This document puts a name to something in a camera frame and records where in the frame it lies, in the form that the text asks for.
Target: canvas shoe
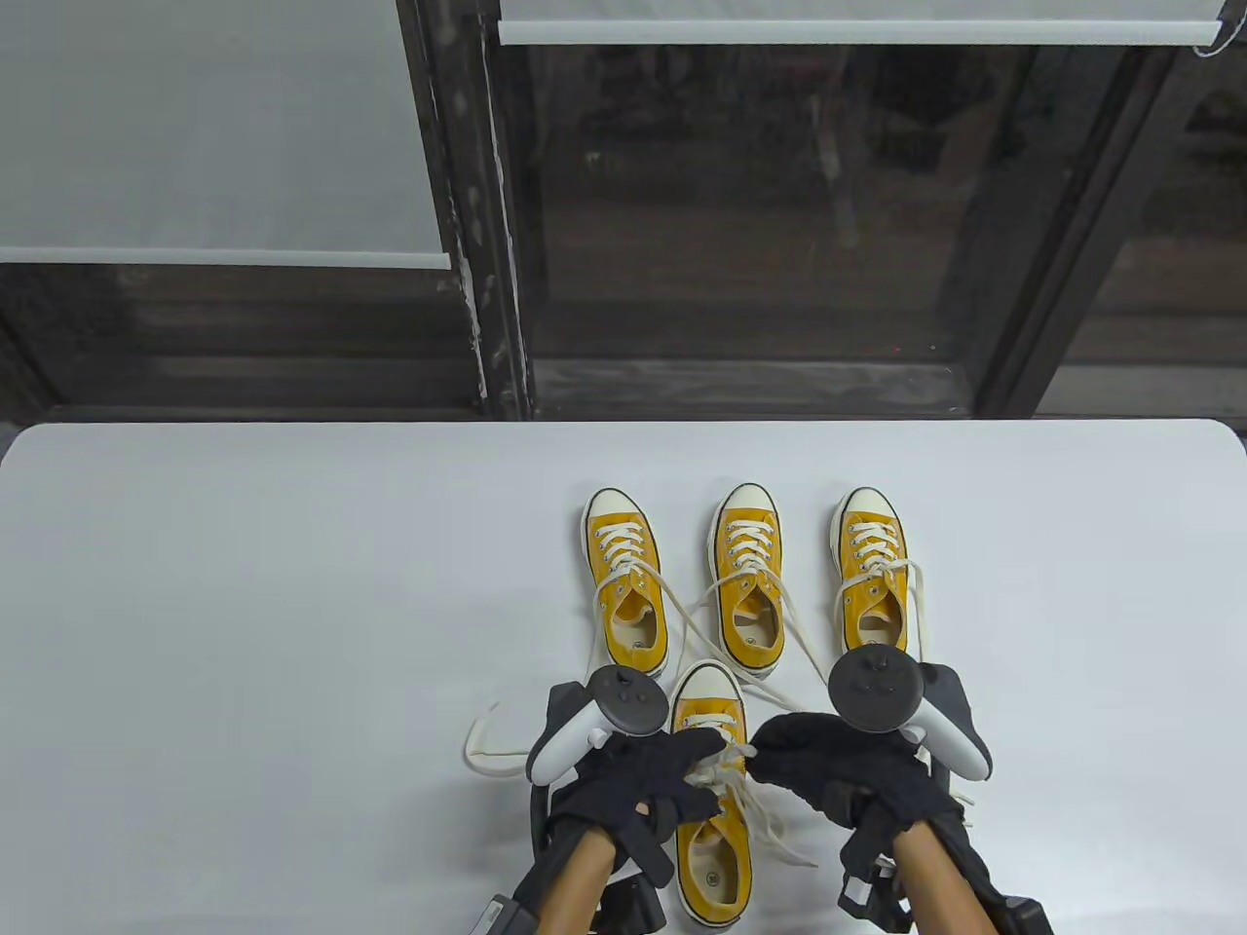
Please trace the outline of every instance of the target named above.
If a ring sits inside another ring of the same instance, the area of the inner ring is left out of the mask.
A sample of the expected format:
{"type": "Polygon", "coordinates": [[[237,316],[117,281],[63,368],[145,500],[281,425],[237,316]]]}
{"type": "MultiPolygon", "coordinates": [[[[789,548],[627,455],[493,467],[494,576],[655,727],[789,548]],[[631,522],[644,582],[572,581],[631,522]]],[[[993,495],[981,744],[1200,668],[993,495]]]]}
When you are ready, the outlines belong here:
{"type": "Polygon", "coordinates": [[[920,658],[922,572],[892,504],[874,487],[852,491],[835,509],[831,542],[840,651],[887,643],[920,658]]]}
{"type": "Polygon", "coordinates": [[[741,484],[715,514],[706,541],[718,636],[732,662],[766,678],[783,652],[779,511],[757,484],[741,484]]]}
{"type": "Polygon", "coordinates": [[[581,541],[611,661],[657,676],[667,663],[667,617],[650,521],[627,494],[606,487],[585,506],[581,541]]]}
{"type": "MultiPolygon", "coordinates": [[[[671,693],[671,732],[710,727],[729,744],[743,744],[744,701],[731,669],[715,659],[693,663],[671,693]]],[[[738,759],[728,769],[739,770],[738,759]]],[[[729,787],[718,785],[717,815],[702,824],[676,829],[676,881],[685,910],[702,925],[723,929],[737,921],[753,891],[749,830],[741,803],[729,787]]]]}

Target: white rubber sole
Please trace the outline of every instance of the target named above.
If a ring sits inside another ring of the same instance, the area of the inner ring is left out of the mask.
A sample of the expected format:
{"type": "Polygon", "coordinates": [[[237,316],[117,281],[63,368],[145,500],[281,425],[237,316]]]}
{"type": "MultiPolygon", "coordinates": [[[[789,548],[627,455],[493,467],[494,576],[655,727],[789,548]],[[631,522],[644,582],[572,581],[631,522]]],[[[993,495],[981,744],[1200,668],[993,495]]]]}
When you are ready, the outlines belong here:
{"type": "MultiPolygon", "coordinates": [[[[626,666],[627,663],[616,659],[615,654],[611,652],[611,643],[606,635],[606,621],[602,620],[601,613],[597,610],[597,600],[594,597],[594,595],[597,593],[597,581],[594,580],[594,565],[589,557],[589,506],[590,504],[594,502],[594,497],[596,497],[597,494],[600,494],[602,490],[619,490],[619,487],[602,487],[601,490],[595,491],[594,496],[589,497],[589,500],[585,501],[585,509],[580,511],[580,554],[585,559],[585,575],[589,577],[589,595],[590,595],[589,612],[594,617],[594,625],[597,627],[596,632],[600,633],[602,637],[602,648],[606,650],[606,658],[609,658],[616,666],[626,666]]],[[[645,510],[637,507],[637,511],[641,514],[641,519],[645,520],[645,525],[650,527],[650,537],[653,540],[653,556],[658,559],[657,567],[661,570],[662,557],[658,552],[658,534],[653,531],[653,524],[650,522],[650,517],[645,515],[645,510]]],[[[662,674],[663,669],[666,669],[667,661],[671,658],[671,628],[667,627],[667,596],[663,593],[661,586],[658,586],[658,600],[662,601],[662,626],[667,631],[666,632],[667,640],[666,640],[666,650],[662,653],[662,662],[660,662],[657,667],[645,673],[650,678],[658,678],[658,676],[662,674]]],[[[597,638],[595,636],[592,648],[589,652],[594,653],[596,650],[597,650],[597,638]]]]}
{"type": "MultiPolygon", "coordinates": [[[[731,500],[732,494],[734,494],[742,486],[744,485],[737,484],[734,487],[732,487],[731,492],[727,496],[725,496],[722,500],[718,501],[718,509],[715,510],[715,520],[710,525],[710,532],[706,534],[706,565],[710,568],[711,581],[718,581],[718,567],[715,561],[715,535],[718,532],[718,524],[720,520],[723,519],[723,509],[727,506],[727,501],[731,500]]],[[[771,500],[769,490],[767,490],[767,499],[771,500]]],[[[774,500],[771,500],[771,512],[776,515],[776,525],[777,525],[776,537],[779,537],[781,535],[781,530],[778,529],[779,510],[776,507],[774,500]]],[[[723,651],[723,654],[727,656],[729,659],[732,659],[733,666],[738,666],[742,672],[748,672],[751,676],[753,676],[753,678],[757,679],[763,679],[776,671],[776,667],[779,664],[779,659],[783,658],[783,650],[779,650],[779,658],[777,658],[773,663],[771,663],[764,668],[749,668],[743,662],[732,656],[732,651],[727,648],[727,633],[723,632],[723,598],[720,595],[720,588],[717,587],[715,588],[715,612],[718,617],[718,646],[723,651]]],[[[784,645],[787,645],[788,642],[787,635],[784,635],[783,640],[784,645]]]]}
{"type": "MultiPolygon", "coordinates": [[[[832,527],[828,531],[828,539],[832,546],[832,563],[835,565],[835,573],[839,575],[840,583],[844,583],[844,566],[840,563],[840,526],[844,522],[844,511],[848,509],[849,499],[860,490],[862,487],[853,487],[848,494],[840,497],[840,502],[835,505],[835,511],[832,514],[832,527]]],[[[892,506],[892,501],[888,497],[883,497],[888,501],[888,506],[892,506]]],[[[897,512],[897,507],[892,506],[892,511],[897,512]]],[[[897,519],[897,525],[900,526],[902,534],[904,534],[904,526],[900,525],[900,519],[897,519]]],[[[909,598],[910,588],[905,588],[905,635],[907,650],[910,656],[913,656],[919,662],[923,661],[922,652],[922,640],[919,640],[920,627],[923,621],[918,620],[918,607],[914,601],[909,598]]],[[[835,650],[839,656],[843,656],[849,651],[848,641],[844,638],[844,605],[840,601],[835,602],[835,650]]]]}
{"type": "MultiPolygon", "coordinates": [[[[744,694],[741,692],[741,683],[737,681],[736,673],[732,672],[732,668],[729,666],[720,662],[718,659],[698,659],[697,662],[695,662],[692,666],[690,666],[687,669],[685,669],[680,674],[680,681],[676,682],[676,687],[671,691],[671,694],[668,696],[671,698],[671,717],[667,721],[667,729],[671,733],[675,733],[675,731],[676,731],[676,703],[680,701],[680,694],[685,691],[685,683],[688,681],[690,676],[692,676],[692,673],[696,672],[702,666],[715,666],[716,668],[718,668],[718,669],[721,669],[721,671],[723,671],[723,672],[727,673],[728,678],[731,678],[731,681],[732,681],[732,688],[736,692],[736,698],[741,703],[741,711],[742,712],[744,711],[744,694]]],[[[748,739],[748,737],[749,737],[748,723],[744,723],[741,727],[742,727],[742,729],[744,732],[746,739],[748,739]]],[[[692,919],[697,925],[703,926],[706,929],[729,929],[733,925],[736,925],[738,921],[741,921],[741,918],[744,915],[744,910],[741,910],[741,915],[736,916],[736,919],[732,919],[728,923],[711,923],[711,921],[707,921],[706,919],[703,919],[702,916],[700,916],[696,911],[693,911],[693,908],[691,905],[688,905],[687,896],[685,896],[685,884],[683,884],[683,880],[680,876],[680,855],[678,854],[676,855],[676,860],[673,860],[672,863],[676,865],[676,894],[680,896],[680,905],[683,908],[685,914],[690,919],[692,919]]],[[[748,908],[749,908],[748,904],[746,904],[744,909],[748,909],[748,908]]]]}

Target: blind bottom bar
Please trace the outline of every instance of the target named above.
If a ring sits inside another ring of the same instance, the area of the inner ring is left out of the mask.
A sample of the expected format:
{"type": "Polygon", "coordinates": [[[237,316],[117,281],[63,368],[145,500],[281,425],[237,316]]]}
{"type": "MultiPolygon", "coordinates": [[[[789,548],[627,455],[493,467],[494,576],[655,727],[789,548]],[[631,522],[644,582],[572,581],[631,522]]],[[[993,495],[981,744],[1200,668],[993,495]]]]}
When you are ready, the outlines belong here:
{"type": "Polygon", "coordinates": [[[1221,22],[1147,20],[509,20],[503,45],[1210,45],[1221,22]]]}
{"type": "Polygon", "coordinates": [[[450,269],[445,253],[349,251],[162,249],[158,247],[2,247],[0,263],[142,263],[234,267],[357,267],[450,269]]]}

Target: white table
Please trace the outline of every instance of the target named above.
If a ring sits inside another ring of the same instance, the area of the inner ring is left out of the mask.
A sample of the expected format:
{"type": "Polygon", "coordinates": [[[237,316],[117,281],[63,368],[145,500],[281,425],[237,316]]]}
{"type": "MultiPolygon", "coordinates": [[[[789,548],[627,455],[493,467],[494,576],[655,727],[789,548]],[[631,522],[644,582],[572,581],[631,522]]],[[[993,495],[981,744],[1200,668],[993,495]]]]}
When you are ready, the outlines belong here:
{"type": "MultiPolygon", "coordinates": [[[[1247,461],[1212,423],[1106,421],[27,431],[0,467],[0,930],[466,933],[527,842],[464,732],[518,683],[496,738],[526,744],[582,674],[585,500],[627,490],[692,601],[741,480],[827,653],[832,506],[897,505],[995,755],[973,834],[1004,889],[1062,935],[1247,929],[1247,461]]],[[[826,707],[794,647],[772,678],[826,707]]],[[[823,868],[759,856],[736,931],[870,930],[834,910],[842,837],[767,792],[823,868]]]]}

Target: forearm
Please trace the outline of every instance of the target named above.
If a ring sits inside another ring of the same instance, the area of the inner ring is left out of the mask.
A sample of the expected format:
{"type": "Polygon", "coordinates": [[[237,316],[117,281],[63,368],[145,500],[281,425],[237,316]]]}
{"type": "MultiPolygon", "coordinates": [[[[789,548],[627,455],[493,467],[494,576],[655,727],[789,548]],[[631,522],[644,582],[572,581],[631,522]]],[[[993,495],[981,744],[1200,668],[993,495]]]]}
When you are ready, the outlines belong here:
{"type": "Polygon", "coordinates": [[[541,904],[537,935],[585,935],[615,868],[615,843],[599,829],[581,838],[541,904]]]}
{"type": "Polygon", "coordinates": [[[920,935],[999,935],[970,884],[924,822],[897,838],[893,854],[920,935]]]}

